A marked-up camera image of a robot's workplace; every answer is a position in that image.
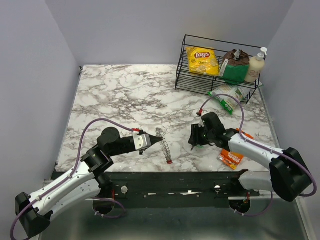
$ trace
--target gray floor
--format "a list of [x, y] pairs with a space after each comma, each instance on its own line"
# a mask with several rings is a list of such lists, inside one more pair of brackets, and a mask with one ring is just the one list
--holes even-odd
[[[252, 201], [250, 212], [268, 199]], [[40, 240], [307, 240], [296, 202], [276, 199], [266, 214], [242, 217], [225, 208], [129, 209], [120, 219], [94, 216], [84, 201], [62, 213]]]

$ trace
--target white marble surface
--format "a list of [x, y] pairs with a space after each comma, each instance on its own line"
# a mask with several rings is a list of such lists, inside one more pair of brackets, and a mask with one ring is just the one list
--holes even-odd
[[[195, 148], [188, 144], [191, 124], [198, 123], [196, 112], [208, 98], [192, 92], [175, 90], [176, 65], [86, 65], [77, 89], [73, 109], [64, 137], [56, 170], [69, 170], [77, 156], [80, 136], [85, 126], [97, 118], [109, 118], [129, 128], [140, 128], [156, 135], [156, 128], [165, 132], [173, 164], [167, 164], [162, 146], [157, 143], [140, 156], [132, 152], [112, 159], [113, 172], [197, 172], [232, 171], [217, 160], [221, 149], [215, 146]], [[216, 112], [225, 128], [238, 128], [241, 111], [229, 115], [216, 101], [205, 110]], [[243, 130], [256, 140], [274, 146], [266, 112], [259, 91], [244, 105]], [[93, 147], [103, 129], [112, 125], [97, 122], [84, 137], [81, 155]], [[122, 136], [131, 133], [119, 128]], [[237, 170], [266, 170], [244, 158]]]

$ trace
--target pump dispenser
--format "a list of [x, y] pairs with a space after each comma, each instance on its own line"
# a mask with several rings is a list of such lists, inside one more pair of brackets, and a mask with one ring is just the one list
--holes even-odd
[[266, 47], [262, 47], [260, 50], [261, 52], [258, 53], [257, 56], [250, 58], [250, 66], [244, 79], [248, 83], [253, 83], [259, 77], [259, 74], [265, 67], [264, 58], [267, 55], [268, 49]]

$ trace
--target green bag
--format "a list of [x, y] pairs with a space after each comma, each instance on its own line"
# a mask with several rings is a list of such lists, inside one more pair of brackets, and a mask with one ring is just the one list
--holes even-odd
[[231, 84], [245, 81], [250, 66], [250, 58], [242, 50], [227, 52], [222, 60], [219, 77]]

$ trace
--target gray wall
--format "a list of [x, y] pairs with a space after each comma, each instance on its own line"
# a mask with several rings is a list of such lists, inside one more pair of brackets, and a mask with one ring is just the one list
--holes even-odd
[[[79, 67], [44, 0], [1, 1], [0, 239], [9, 239], [14, 199], [54, 170]], [[25, 233], [19, 225], [17, 239]]]
[[[282, 148], [300, 151], [320, 184], [320, 2], [295, 0], [268, 47], [263, 92]], [[306, 200], [320, 239], [320, 193]]]
[[293, 0], [46, 0], [81, 64], [177, 64], [185, 34], [267, 46]]

